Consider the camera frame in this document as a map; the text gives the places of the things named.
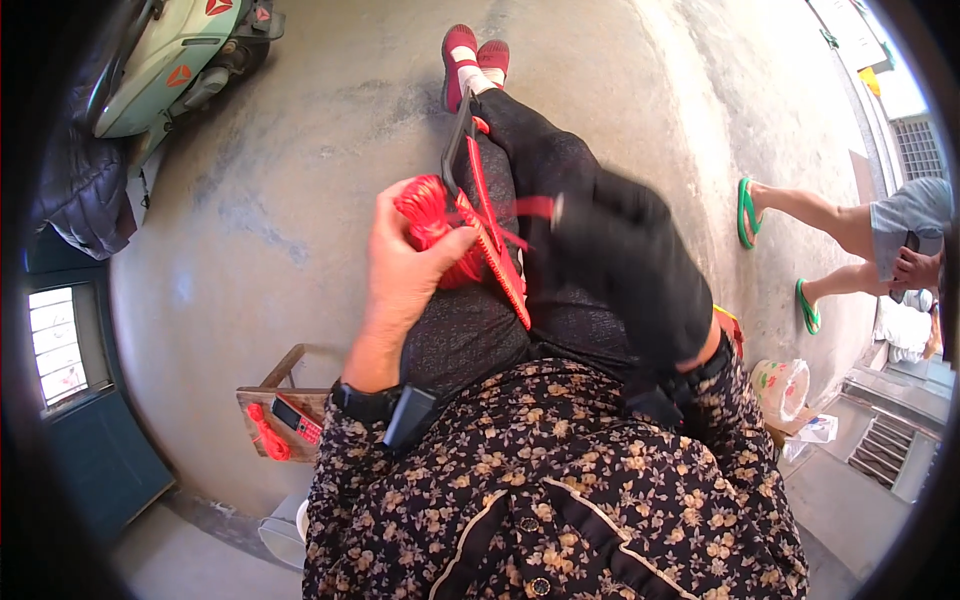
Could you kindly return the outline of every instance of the flower pattern bucket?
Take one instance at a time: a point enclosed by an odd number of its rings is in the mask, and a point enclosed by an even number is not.
[[[810,389],[810,369],[806,362],[796,359],[788,363],[761,360],[751,374],[763,417],[771,424],[788,423],[804,408],[806,392]]]

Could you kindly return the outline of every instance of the red logo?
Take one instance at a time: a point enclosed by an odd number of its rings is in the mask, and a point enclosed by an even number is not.
[[[213,16],[233,8],[233,0],[206,0],[206,15]]]
[[[167,78],[167,87],[177,87],[178,85],[189,82],[191,79],[193,79],[193,73],[190,72],[190,67],[182,64],[175,68],[174,72]]]

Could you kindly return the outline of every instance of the gray shorts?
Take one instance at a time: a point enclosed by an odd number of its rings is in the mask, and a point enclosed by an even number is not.
[[[910,180],[893,196],[870,203],[874,256],[880,281],[894,278],[894,261],[906,234],[920,238],[921,254],[932,256],[944,243],[944,227],[953,217],[953,191],[946,180],[924,177]]]

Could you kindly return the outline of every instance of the phone keypad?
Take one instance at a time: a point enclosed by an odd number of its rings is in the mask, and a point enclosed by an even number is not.
[[[323,433],[323,431],[323,428],[317,423],[300,418],[300,426],[297,427],[297,435],[304,438],[311,444],[320,443],[320,434]]]

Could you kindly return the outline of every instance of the mint green scooter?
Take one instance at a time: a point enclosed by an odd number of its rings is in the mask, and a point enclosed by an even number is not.
[[[283,36],[273,0],[144,0],[90,97],[96,137],[130,137],[128,178],[190,110],[263,64]]]

